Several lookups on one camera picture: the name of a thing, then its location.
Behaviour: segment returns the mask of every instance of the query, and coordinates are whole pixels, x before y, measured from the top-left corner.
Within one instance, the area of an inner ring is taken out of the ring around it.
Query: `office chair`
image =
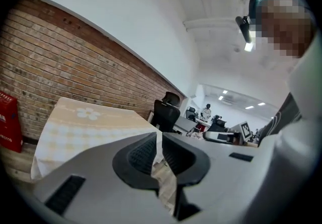
[[[217,119],[212,122],[212,125],[209,127],[208,132],[225,132],[225,121]]]
[[[180,116],[180,110],[169,103],[159,100],[154,102],[154,116],[151,125],[159,125],[161,132],[172,132],[173,127]]]
[[[186,110],[186,118],[191,120],[191,116],[196,117],[196,109],[189,107],[189,109]]]
[[[180,106],[180,97],[171,92],[166,92],[165,97],[162,99],[164,103],[169,103],[173,106],[179,107]]]

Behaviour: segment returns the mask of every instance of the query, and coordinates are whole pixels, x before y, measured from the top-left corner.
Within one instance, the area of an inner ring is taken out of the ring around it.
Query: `chair backrest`
[[[193,115],[194,118],[196,117],[196,109],[195,108],[192,108],[192,107],[189,107],[186,110],[186,118],[191,119],[191,118],[189,118],[191,115]]]
[[[172,132],[173,126],[180,116],[180,110],[170,104],[155,100],[154,116],[151,125],[159,125],[161,132]]]
[[[171,92],[166,92],[165,97],[162,99],[163,102],[169,103],[173,106],[179,107],[180,106],[180,97]]]

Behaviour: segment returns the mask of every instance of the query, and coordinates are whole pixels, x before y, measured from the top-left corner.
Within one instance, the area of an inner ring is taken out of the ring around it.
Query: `headrest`
[[[195,108],[192,108],[192,107],[189,107],[188,111],[196,112],[196,109]]]
[[[173,106],[180,106],[180,97],[177,94],[166,92],[165,97],[162,99],[164,103],[169,103]]]

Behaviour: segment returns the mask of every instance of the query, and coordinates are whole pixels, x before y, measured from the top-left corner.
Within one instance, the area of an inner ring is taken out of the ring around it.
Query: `white ceiling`
[[[195,38],[201,61],[212,62],[220,69],[233,69],[240,76],[256,76],[259,81],[262,78],[263,82],[284,82],[297,63],[274,50],[265,38],[255,39],[252,52],[244,50],[246,43],[235,18],[248,14],[249,0],[179,1],[187,16],[184,24]]]
[[[222,93],[225,89],[214,87],[214,86],[203,86],[205,91],[205,96],[213,97],[218,99],[223,96],[223,99],[218,103],[224,103],[229,105],[234,109],[244,111],[256,117],[271,120],[271,117],[275,116],[278,109],[266,102],[263,106],[258,106],[259,103],[263,102],[258,99],[246,96],[243,94],[236,93],[234,91],[229,91],[226,94]],[[245,109],[246,107],[253,106],[252,109]]]

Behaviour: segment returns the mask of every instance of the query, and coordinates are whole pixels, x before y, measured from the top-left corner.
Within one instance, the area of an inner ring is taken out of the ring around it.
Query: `black vent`
[[[62,215],[73,200],[85,178],[70,176],[62,186],[47,200],[45,205],[52,211]]]

